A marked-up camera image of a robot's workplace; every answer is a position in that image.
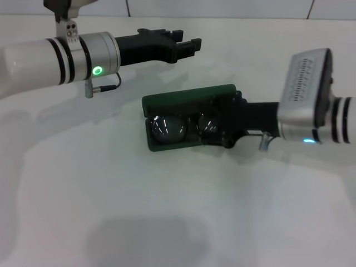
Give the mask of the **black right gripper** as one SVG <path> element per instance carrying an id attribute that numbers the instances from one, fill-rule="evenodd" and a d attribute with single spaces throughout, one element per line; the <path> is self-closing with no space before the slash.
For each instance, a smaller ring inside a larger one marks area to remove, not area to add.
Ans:
<path id="1" fill-rule="evenodd" d="M 267 148 L 280 136 L 277 102 L 248 103 L 240 91 L 215 95 L 210 105 L 220 107 L 221 132 L 202 137 L 204 145 L 232 148 L 244 136 L 260 136 L 260 148 Z"/>

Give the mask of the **green glasses case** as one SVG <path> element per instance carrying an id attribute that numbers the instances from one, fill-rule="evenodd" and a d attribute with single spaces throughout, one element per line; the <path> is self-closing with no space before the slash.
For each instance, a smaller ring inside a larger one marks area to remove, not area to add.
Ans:
<path id="1" fill-rule="evenodd" d="M 204 146 L 202 139 L 196 142 L 163 145 L 158 143 L 150 129 L 150 119 L 156 115 L 193 115 L 203 113 L 214 116 L 219 123 L 220 107 L 210 105 L 211 99 L 218 94 L 236 93 L 235 85 L 220 85 L 191 90 L 160 93 L 142 98 L 142 109 L 145 117 L 147 144 L 152 152 Z M 219 125 L 218 133 L 222 134 Z"/>

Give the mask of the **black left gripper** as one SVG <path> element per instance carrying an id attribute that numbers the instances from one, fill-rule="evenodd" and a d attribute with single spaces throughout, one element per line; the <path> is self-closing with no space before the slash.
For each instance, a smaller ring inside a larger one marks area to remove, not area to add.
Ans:
<path id="1" fill-rule="evenodd" d="M 201 38 L 182 42 L 183 30 L 140 28 L 137 31 L 136 35 L 115 38 L 120 50 L 121 66 L 148 61 L 176 63 L 177 60 L 193 57 L 195 52 L 201 50 Z"/>

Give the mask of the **black glasses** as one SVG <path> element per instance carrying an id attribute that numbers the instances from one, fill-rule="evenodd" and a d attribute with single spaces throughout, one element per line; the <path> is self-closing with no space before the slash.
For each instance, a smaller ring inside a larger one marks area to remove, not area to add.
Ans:
<path id="1" fill-rule="evenodd" d="M 155 140 L 163 145 L 200 141 L 216 134 L 219 123 L 214 116 L 203 113 L 193 115 L 156 115 L 150 119 Z"/>

